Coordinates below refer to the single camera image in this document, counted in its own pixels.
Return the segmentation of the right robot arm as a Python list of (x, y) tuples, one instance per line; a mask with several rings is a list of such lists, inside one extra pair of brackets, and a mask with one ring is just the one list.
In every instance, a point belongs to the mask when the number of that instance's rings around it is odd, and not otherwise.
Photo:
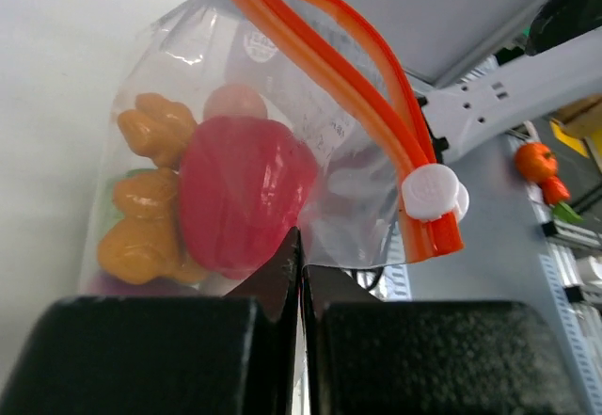
[(601, 90), (601, 0), (547, 0), (523, 56), (477, 80), (422, 98), (436, 159), (458, 160), (488, 139)]

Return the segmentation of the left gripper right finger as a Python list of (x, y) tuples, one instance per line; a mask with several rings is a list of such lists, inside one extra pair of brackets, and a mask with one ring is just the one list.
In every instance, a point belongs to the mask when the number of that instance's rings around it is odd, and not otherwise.
[(315, 414), (579, 414), (556, 337), (513, 301), (388, 301), (302, 271)]

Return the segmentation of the clear zip top bag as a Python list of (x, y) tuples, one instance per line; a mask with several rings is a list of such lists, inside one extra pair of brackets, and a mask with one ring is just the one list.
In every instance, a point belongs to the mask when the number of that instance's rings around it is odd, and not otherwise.
[(187, 0), (121, 83), (78, 291), (229, 293), (301, 238), (309, 265), (462, 249), (468, 194), (405, 73), (342, 0)]

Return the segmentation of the green cabbage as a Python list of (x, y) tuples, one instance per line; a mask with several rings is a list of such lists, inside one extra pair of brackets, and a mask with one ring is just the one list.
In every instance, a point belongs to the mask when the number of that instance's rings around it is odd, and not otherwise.
[(133, 177), (150, 171), (151, 168), (130, 169), (108, 182), (102, 196), (101, 225), (104, 228), (112, 228), (125, 217), (124, 208), (122, 207), (123, 202), (120, 200), (122, 198), (122, 189), (127, 186), (127, 183), (132, 180)]

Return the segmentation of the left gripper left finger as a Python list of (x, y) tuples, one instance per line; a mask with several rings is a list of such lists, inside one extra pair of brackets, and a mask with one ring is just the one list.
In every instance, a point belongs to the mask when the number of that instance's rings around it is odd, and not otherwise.
[(78, 296), (51, 305), (1, 394), (5, 414), (287, 414), (300, 234), (221, 297)]

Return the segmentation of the red bell pepper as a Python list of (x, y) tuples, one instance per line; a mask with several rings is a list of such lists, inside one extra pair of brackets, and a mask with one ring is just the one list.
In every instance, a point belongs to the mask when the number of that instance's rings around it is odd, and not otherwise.
[(192, 135), (179, 172), (179, 221), (200, 266), (243, 279), (296, 226), (320, 167), (276, 120), (221, 116)]

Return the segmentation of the purple onion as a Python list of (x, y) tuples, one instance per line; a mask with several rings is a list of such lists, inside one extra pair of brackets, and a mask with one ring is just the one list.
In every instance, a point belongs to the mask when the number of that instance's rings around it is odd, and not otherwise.
[(103, 271), (96, 273), (79, 288), (81, 294), (110, 296), (196, 296), (199, 291), (170, 279), (153, 279), (143, 284), (131, 284)]

